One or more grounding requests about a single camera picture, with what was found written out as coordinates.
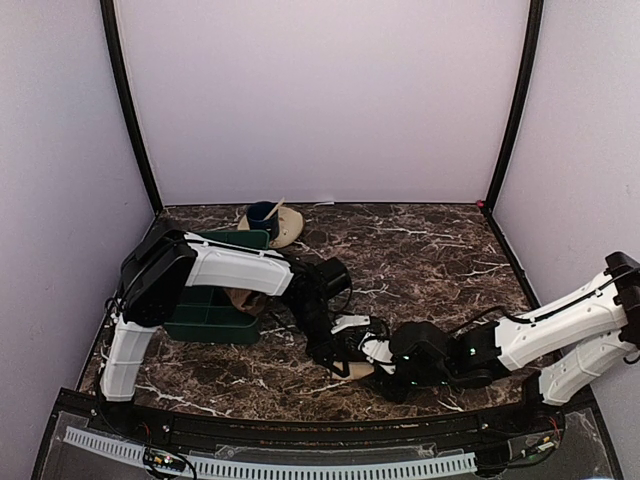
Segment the striped cream red sock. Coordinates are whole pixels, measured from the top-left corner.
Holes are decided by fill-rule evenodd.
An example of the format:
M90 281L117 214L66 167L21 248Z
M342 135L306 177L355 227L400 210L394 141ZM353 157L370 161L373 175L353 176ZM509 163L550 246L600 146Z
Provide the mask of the striped cream red sock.
M375 372L375 368L368 362L348 362L349 373L347 376L340 376L332 372L331 378L339 381L357 381L363 379Z

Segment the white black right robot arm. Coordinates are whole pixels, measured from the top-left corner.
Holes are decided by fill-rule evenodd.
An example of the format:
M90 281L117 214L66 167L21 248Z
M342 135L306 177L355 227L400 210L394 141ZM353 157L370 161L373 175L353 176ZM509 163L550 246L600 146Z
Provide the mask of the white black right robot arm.
M537 395L510 413L521 434L534 432L549 405L575 393L617 362L639 358L639 263L623 252L574 292L535 310L504 313L460 335L429 322L408 322L391 336L367 335L359 345L382 371L384 390L402 401L413 387L483 388L532 361L568 347L569 352L533 378Z

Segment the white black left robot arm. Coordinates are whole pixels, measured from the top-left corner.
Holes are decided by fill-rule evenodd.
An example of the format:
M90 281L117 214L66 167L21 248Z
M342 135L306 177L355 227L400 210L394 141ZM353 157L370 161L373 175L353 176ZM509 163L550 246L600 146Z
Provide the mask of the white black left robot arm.
M116 326L98 386L107 400L103 421L120 436L140 429L140 412L127 402L134 397L151 337L173 316L187 287L244 289L280 298L307 339L307 354L335 374L348 375L350 358L336 338L329 301L349 285L349 272L336 258L312 264L175 227L152 229L123 261L119 286L105 303Z

